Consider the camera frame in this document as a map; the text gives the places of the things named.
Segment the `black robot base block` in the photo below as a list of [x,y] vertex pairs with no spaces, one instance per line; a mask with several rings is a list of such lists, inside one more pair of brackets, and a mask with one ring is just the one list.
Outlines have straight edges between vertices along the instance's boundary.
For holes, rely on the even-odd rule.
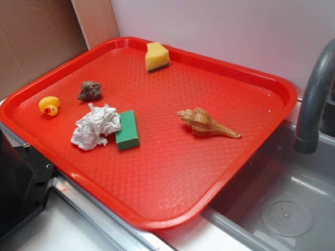
[[32,146],[12,146],[1,132],[1,242],[46,207],[55,166]]

